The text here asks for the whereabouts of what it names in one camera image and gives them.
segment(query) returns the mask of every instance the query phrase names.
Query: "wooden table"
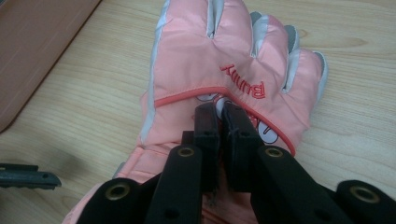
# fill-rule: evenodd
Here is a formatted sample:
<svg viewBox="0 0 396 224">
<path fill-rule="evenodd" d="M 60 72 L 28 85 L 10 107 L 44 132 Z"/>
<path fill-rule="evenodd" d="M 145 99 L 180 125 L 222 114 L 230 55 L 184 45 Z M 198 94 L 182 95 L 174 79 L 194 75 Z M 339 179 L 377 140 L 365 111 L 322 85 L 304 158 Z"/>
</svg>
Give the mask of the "wooden table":
<svg viewBox="0 0 396 224">
<path fill-rule="evenodd" d="M 60 223 L 134 149 L 139 97 L 163 1 L 105 0 L 18 119 L 0 134 L 1 162 L 38 164 L 56 190 L 0 189 L 0 223 Z M 247 0 L 295 24 L 330 75 L 297 160 L 320 184 L 371 183 L 396 198 L 396 3 Z"/>
</svg>

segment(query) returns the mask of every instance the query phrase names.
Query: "brown box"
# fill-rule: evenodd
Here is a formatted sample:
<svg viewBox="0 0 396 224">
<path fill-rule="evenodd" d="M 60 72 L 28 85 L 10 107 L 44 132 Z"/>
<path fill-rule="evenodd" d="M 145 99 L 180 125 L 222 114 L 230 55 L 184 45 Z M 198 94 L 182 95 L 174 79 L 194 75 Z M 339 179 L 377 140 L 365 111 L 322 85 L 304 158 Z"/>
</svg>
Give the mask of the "brown box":
<svg viewBox="0 0 396 224">
<path fill-rule="evenodd" d="M 100 0 L 0 0 L 0 132 L 17 117 Z"/>
</svg>

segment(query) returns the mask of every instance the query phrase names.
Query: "pink fabric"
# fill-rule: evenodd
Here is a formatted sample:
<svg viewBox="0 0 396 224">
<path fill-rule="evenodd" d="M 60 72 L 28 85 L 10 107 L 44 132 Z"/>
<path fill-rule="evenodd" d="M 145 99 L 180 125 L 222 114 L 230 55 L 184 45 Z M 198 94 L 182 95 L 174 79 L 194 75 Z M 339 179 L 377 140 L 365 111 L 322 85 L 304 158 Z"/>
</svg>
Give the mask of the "pink fabric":
<svg viewBox="0 0 396 224">
<path fill-rule="evenodd" d="M 257 56 L 252 56 L 254 31 L 242 0 L 224 1 L 213 38 L 206 34 L 207 24 L 213 22 L 207 11 L 207 1 L 166 1 L 156 31 L 148 92 L 141 99 L 144 126 L 117 177 L 143 183 L 160 173 L 182 132 L 193 130 L 195 107 L 207 102 L 213 102 L 218 113 L 225 101 L 241 105 L 264 143 L 295 154 L 309 128 L 323 61 L 306 49 L 295 49 L 290 57 L 284 26 L 266 15 L 264 39 Z M 292 60 L 298 66 L 288 68 Z M 292 87 L 283 90 L 291 79 Z M 220 177 L 218 197 L 204 196 L 203 223 L 256 223 L 249 194 L 228 191 L 223 172 Z M 64 223 L 75 223 L 92 194 L 94 190 Z"/>
</svg>

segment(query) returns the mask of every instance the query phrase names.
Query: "glove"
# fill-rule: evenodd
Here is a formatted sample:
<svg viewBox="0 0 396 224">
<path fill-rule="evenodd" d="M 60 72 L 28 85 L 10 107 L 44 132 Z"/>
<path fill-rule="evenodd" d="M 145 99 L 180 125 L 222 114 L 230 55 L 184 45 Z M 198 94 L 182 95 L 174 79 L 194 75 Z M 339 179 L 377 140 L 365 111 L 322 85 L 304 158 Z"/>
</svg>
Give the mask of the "glove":
<svg viewBox="0 0 396 224">
<path fill-rule="evenodd" d="M 294 155 L 320 99 L 327 64 L 299 48 L 293 26 L 248 13 L 242 0 L 166 0 L 155 32 L 148 91 L 141 98 L 137 146 L 117 173 L 139 183 L 160 173 L 167 155 L 193 130 L 196 106 L 212 101 L 246 109 L 266 145 Z M 203 199 L 204 223 L 255 223 L 248 193 L 227 190 L 220 173 L 216 203 Z M 96 186 L 66 217 L 74 223 Z"/>
</svg>

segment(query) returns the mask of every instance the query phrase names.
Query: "black object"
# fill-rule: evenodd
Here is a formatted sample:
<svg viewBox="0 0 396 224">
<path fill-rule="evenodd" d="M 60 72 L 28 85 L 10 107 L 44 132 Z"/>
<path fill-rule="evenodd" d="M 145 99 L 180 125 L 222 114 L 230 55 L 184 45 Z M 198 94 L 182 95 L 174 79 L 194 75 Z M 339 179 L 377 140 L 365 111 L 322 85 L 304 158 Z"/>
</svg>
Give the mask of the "black object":
<svg viewBox="0 0 396 224">
<path fill-rule="evenodd" d="M 336 192 L 323 188 L 288 151 L 259 143 L 237 105 L 224 105 L 222 154 L 213 111 L 211 103 L 197 107 L 195 130 L 183 133 L 162 174 L 143 185 L 106 182 L 78 223 L 200 223 L 201 193 L 218 187 L 218 160 L 225 163 L 231 190 L 251 192 L 259 223 L 396 223 L 396 202 L 384 192 L 355 180 L 342 182 Z"/>
<path fill-rule="evenodd" d="M 36 165 L 0 163 L 1 188 L 55 189 L 61 180 L 50 172 L 39 172 Z"/>
</svg>

